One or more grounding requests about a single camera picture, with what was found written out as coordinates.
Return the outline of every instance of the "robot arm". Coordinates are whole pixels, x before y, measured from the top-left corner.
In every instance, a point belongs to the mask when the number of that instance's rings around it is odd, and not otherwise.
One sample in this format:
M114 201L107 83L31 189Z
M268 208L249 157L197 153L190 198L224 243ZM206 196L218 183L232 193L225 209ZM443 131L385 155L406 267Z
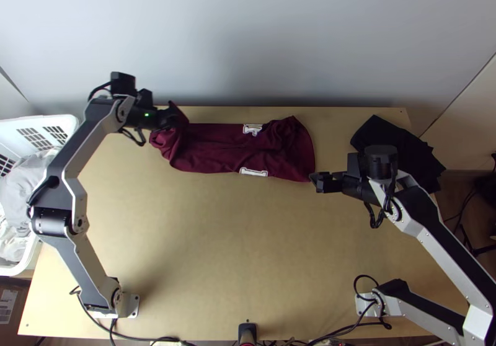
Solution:
M86 236L87 194L78 175L107 134L124 133L142 146L146 142L142 129L177 126L180 112L174 106L153 107L151 92L137 92L133 76L112 73L111 81L97 89L106 86L110 86L111 98L89 100L84 122L30 197L29 216L32 231L53 246L70 269L88 311L96 317L135 317L139 296L123 292L118 280L106 275ZM126 128L133 128L139 140ZM452 345L496 344L496 283L444 226L424 189L409 174L397 170L395 148L372 146L366 156L348 154L348 171L315 173L311 180L318 192L343 192L364 201L372 227L388 218L417 238L470 304L462 316L411 293L405 282L395 279L356 298L357 312L368 308L365 316L405 316ZM383 208L377 220L370 204Z
M130 75L112 73L104 86L110 86L111 99L90 96L84 122L46 169L28 201L28 212L32 231L58 251L81 287L87 310L97 317L135 317L139 296L123 293L118 280L105 274L86 236L87 194L78 175L107 134L125 133L142 146L141 130L174 126L178 110L153 107L151 92L137 92ZM141 140L125 127L134 128Z
M465 316L458 314L412 293L406 282L395 279L360 293L365 299L355 298L357 313L374 301L365 316L404 316L451 345L494 345L496 283L444 225L429 194L411 175L396 171L396 156L392 146L370 146L365 155L348 154L347 172L315 173L311 180L317 192L343 192L389 209L386 218L422 244L464 295L469 309ZM393 180L394 191L385 205Z

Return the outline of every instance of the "cardboard box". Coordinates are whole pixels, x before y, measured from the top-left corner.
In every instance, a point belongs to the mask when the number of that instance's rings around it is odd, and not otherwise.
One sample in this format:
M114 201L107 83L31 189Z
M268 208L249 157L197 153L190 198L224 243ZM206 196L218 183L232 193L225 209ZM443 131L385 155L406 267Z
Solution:
M39 337L17 335L29 280L0 277L0 340L3 345L32 346Z

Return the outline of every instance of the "silver arm segment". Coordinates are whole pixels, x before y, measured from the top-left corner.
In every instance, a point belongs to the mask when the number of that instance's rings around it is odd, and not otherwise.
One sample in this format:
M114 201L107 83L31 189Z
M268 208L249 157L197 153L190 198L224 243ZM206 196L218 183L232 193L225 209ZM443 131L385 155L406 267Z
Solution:
M124 294L118 280L105 274L86 236L87 194L77 177L105 136L125 124L135 99L90 101L85 121L48 166L30 202L32 231L58 251L85 307L103 317L135 317L139 296Z
M387 218L422 244L470 306L464 317L411 293L405 282L396 279L364 294L367 298L380 296L386 303L381 309L378 301L365 316L379 316L383 310L389 316L405 316L451 345L493 345L496 283L444 225L434 201L414 178L398 171L397 181L403 189L394 194ZM384 182L368 182L382 205ZM369 304L356 298L357 311L364 311Z

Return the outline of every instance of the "white wall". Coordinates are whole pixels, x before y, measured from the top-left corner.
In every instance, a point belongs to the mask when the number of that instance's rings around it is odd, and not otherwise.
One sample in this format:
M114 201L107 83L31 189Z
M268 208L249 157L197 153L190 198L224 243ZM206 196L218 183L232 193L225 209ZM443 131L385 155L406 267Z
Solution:
M425 128L496 50L496 0L0 0L0 61L50 112L109 72L188 104L405 105Z
M448 169L491 170L496 152L496 56L422 136Z
M38 110L2 74L0 68L0 120L36 115Z

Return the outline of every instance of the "tan tabletop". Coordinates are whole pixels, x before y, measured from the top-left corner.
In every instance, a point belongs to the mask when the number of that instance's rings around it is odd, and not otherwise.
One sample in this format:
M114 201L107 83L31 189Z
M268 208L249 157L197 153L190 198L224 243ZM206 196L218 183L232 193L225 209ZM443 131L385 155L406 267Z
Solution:
M184 107L191 122L264 123L295 115L308 129L317 171L346 170L350 138L372 114L408 128L404 109ZM311 339L357 319L353 279L406 280L412 291L465 311L434 260L391 223L369 227L361 201L317 194L308 184L173 169L157 149L108 135L79 177L89 195L88 236L107 274L141 295L136 319L117 330L138 337L233 340L249 319L261 339ZM362 289L369 290L364 282ZM19 334L107 338L69 290L76 286L44 245ZM403 318L392 330L352 337L425 335Z

